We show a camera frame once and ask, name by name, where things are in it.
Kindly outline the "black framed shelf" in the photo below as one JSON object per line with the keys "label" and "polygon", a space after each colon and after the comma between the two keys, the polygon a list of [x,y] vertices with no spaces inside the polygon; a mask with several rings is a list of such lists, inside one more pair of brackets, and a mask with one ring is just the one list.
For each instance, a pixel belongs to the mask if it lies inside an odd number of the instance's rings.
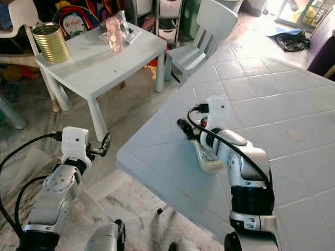
{"label": "black framed shelf", "polygon": [[282,0],[275,22],[314,31],[332,12],[335,0]]}

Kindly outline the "small white plastic table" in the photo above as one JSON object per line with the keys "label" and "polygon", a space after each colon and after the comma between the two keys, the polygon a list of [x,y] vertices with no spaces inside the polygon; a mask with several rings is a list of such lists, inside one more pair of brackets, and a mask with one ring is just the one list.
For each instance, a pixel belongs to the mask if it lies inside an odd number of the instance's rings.
{"label": "small white plastic table", "polygon": [[97,97],[125,81],[153,59],[158,60],[155,91],[160,93],[164,88],[165,51],[168,47],[165,40],[134,24],[129,24],[136,35],[122,52],[113,55],[107,41],[101,38],[98,27],[66,41],[70,58],[60,64],[52,64],[38,53],[35,58],[41,69],[53,102],[58,102],[62,110],[72,107],[65,94],[67,87],[88,103],[94,132],[98,141],[107,134],[107,125]]}

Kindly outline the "gold ribbed tin can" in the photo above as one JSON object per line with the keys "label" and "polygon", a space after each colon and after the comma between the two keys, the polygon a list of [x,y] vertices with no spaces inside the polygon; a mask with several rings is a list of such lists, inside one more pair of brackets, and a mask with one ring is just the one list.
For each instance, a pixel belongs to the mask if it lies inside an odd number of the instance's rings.
{"label": "gold ribbed tin can", "polygon": [[31,28],[31,33],[43,57],[48,62],[60,64],[70,58],[63,31],[58,24],[37,24]]}

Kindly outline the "rainbow print backpack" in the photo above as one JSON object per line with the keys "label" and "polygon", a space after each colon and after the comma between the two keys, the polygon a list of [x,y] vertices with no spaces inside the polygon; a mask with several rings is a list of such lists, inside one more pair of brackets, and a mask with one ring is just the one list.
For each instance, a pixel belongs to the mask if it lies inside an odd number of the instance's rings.
{"label": "rainbow print backpack", "polygon": [[65,40],[99,26],[99,19],[89,9],[77,5],[58,9],[52,22],[60,26]]}

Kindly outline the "dark green container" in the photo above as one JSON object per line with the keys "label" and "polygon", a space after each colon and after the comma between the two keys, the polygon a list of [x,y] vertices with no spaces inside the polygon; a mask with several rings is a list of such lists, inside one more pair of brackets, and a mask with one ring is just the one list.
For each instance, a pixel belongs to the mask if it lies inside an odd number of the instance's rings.
{"label": "dark green container", "polygon": [[202,0],[183,0],[180,31],[185,37],[194,39],[198,32],[198,11]]}

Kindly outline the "silver robot left leg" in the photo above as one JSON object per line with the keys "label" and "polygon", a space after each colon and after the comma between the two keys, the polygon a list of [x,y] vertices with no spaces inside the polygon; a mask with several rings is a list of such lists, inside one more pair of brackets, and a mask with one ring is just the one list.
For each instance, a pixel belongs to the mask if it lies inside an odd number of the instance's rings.
{"label": "silver robot left leg", "polygon": [[84,251],[124,251],[126,226],[121,219],[101,225],[89,237]]}

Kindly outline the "pale blue plastic stool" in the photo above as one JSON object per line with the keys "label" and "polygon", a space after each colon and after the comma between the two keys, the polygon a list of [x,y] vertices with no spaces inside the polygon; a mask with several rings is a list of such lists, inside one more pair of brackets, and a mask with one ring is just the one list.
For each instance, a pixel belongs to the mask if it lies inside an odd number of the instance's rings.
{"label": "pale blue plastic stool", "polygon": [[0,96],[0,110],[15,129],[21,130],[27,126],[27,120],[16,112],[12,104],[2,96]]}

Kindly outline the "blue cloth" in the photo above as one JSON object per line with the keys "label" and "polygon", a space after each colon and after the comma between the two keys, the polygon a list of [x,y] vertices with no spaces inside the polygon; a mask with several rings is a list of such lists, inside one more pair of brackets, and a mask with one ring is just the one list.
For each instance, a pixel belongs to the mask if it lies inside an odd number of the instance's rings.
{"label": "blue cloth", "polygon": [[12,21],[10,20],[9,5],[0,3],[0,27],[2,31],[11,31],[13,29]]}

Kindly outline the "black bag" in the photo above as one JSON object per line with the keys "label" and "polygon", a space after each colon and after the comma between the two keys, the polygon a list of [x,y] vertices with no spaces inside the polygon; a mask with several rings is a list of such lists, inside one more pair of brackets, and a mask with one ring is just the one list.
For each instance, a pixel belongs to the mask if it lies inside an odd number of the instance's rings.
{"label": "black bag", "polygon": [[309,49],[311,44],[303,29],[280,30],[266,36],[275,41],[284,52],[301,52]]}

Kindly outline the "clear plastic bag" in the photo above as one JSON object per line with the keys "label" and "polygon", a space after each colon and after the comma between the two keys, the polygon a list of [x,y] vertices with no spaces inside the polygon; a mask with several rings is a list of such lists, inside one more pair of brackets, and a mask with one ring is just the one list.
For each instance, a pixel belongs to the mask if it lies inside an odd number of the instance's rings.
{"label": "clear plastic bag", "polygon": [[[136,38],[136,36],[138,36],[140,34],[140,31],[131,28],[130,23],[127,22],[127,20],[126,20],[125,11],[120,10],[119,12],[117,12],[112,17],[117,17],[122,21],[122,27],[124,28],[124,45],[129,45],[129,43],[132,43],[134,41],[134,39]],[[108,41],[107,25],[106,25],[107,19],[105,19],[104,21],[101,22],[100,30],[102,31],[101,38],[103,38],[103,40]]]}

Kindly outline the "dark purple couch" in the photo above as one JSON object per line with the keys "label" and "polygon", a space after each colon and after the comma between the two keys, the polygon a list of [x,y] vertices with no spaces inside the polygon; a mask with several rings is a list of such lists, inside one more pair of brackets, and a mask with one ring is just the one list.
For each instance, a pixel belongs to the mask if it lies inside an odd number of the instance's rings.
{"label": "dark purple couch", "polygon": [[311,34],[307,70],[325,76],[335,65],[335,24],[321,24]]}

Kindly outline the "pale blue child chair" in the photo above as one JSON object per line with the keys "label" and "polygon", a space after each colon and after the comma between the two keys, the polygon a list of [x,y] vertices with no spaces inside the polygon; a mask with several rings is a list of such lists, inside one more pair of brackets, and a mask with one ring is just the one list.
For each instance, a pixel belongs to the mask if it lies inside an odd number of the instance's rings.
{"label": "pale blue child chair", "polygon": [[165,55],[164,79],[172,77],[172,67],[177,67],[181,76],[178,82],[184,84],[201,65],[217,50],[236,25],[238,15],[215,0],[201,0],[197,24],[198,32],[191,44],[168,50]]}

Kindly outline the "white drawer unit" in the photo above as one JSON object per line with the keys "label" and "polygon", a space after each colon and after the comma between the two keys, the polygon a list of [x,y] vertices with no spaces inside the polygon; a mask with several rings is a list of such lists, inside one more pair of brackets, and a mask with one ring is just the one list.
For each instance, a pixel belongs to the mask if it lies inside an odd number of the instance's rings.
{"label": "white drawer unit", "polygon": [[144,17],[153,14],[154,0],[124,0],[125,18],[129,23],[141,26]]}
{"label": "white drawer unit", "polygon": [[183,0],[154,0],[155,35],[169,44],[177,43]]}

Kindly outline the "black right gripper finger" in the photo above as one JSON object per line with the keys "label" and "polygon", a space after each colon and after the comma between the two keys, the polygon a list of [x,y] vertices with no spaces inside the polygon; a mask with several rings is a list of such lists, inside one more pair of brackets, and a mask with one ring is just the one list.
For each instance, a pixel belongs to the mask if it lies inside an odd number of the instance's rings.
{"label": "black right gripper finger", "polygon": [[193,127],[186,119],[178,119],[176,123],[182,132],[184,132],[187,139],[195,138]]}

